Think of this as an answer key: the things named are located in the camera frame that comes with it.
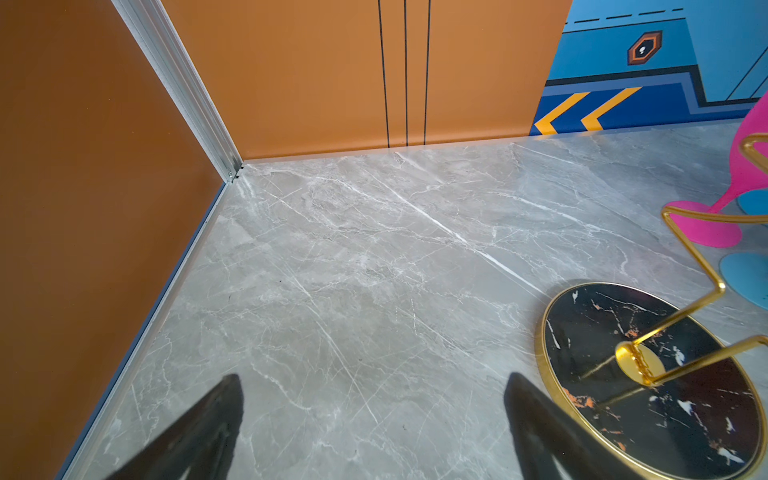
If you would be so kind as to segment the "pink wine glass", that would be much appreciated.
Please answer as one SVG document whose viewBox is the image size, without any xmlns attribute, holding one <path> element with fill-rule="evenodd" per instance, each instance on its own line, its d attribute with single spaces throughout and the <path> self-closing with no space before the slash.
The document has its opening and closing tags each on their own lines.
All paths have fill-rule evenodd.
<svg viewBox="0 0 768 480">
<path fill-rule="evenodd" d="M 740 195 L 767 188 L 767 174 L 752 164 L 739 150 L 741 141 L 748 135 L 767 132 L 767 98 L 761 98 L 740 124 L 729 153 L 730 185 L 727 191 L 712 205 L 693 201 L 670 202 L 669 206 L 699 213 L 720 213 Z M 671 219 L 695 244 L 712 248 L 730 248 L 742 239 L 737 224 L 698 220 L 671 214 Z"/>
</svg>

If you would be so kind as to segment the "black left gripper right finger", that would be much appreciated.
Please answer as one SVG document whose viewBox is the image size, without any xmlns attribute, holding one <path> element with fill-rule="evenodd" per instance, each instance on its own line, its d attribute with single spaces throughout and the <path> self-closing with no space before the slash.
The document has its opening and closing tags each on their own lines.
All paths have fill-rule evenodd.
<svg viewBox="0 0 768 480">
<path fill-rule="evenodd" d="M 639 479 L 524 375 L 510 374 L 504 407 L 525 479 Z"/>
</svg>

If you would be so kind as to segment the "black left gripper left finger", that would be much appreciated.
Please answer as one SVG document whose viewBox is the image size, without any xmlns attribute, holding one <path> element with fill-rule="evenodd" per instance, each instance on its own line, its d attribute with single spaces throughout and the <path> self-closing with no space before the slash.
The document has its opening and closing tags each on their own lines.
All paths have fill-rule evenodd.
<svg viewBox="0 0 768 480">
<path fill-rule="evenodd" d="M 244 414 L 240 377 L 229 374 L 111 479 L 225 479 Z"/>
</svg>

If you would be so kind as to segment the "blue wine glass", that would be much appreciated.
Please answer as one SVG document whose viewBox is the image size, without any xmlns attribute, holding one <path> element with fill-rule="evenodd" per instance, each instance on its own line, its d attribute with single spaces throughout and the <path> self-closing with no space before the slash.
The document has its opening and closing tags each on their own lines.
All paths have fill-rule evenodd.
<svg viewBox="0 0 768 480">
<path fill-rule="evenodd" d="M 767 309 L 767 256 L 756 253 L 733 253 L 720 260 L 720 271 L 726 283 L 749 302 Z"/>
<path fill-rule="evenodd" d="M 754 190 L 740 195 L 737 199 L 739 208 L 750 216 L 768 214 L 768 190 Z"/>
</svg>

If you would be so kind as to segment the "blue wine glass front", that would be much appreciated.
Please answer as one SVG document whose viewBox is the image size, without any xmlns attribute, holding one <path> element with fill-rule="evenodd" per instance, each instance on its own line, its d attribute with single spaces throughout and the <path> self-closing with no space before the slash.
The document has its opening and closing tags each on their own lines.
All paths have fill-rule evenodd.
<svg viewBox="0 0 768 480">
<path fill-rule="evenodd" d="M 756 253 L 733 253 L 720 260 L 720 271 L 726 283 L 749 302 L 767 309 L 767 256 Z"/>
</svg>

